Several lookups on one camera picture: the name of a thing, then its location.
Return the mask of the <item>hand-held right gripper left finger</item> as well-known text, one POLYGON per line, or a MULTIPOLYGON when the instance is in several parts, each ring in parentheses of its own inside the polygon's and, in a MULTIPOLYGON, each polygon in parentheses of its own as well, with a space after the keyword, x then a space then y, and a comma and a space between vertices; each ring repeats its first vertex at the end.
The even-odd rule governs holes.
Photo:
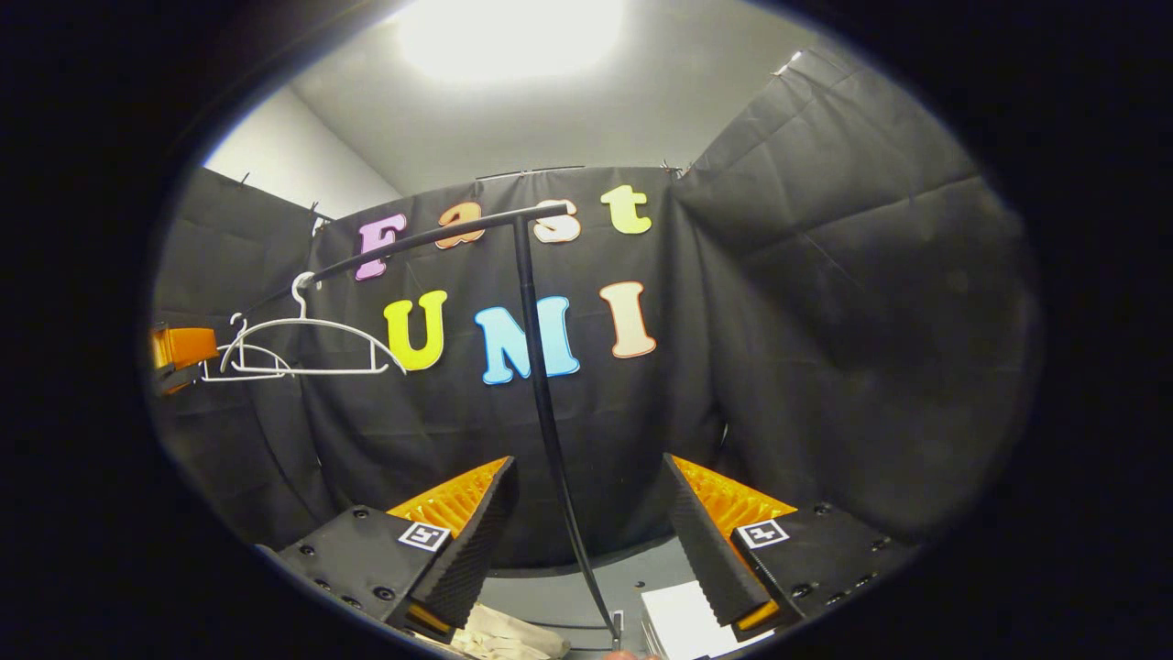
POLYGON ((276 567, 373 622, 450 642, 517 505, 502 456, 389 510, 355 505, 273 553, 276 567))

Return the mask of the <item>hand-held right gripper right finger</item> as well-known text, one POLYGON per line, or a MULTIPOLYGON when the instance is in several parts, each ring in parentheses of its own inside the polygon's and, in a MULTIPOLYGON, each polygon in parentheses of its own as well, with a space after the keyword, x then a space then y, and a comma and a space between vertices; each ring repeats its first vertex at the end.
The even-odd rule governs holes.
POLYGON ((669 519, 718 625, 780 632, 842 608, 917 554, 830 504, 793 506, 663 454, 669 519))

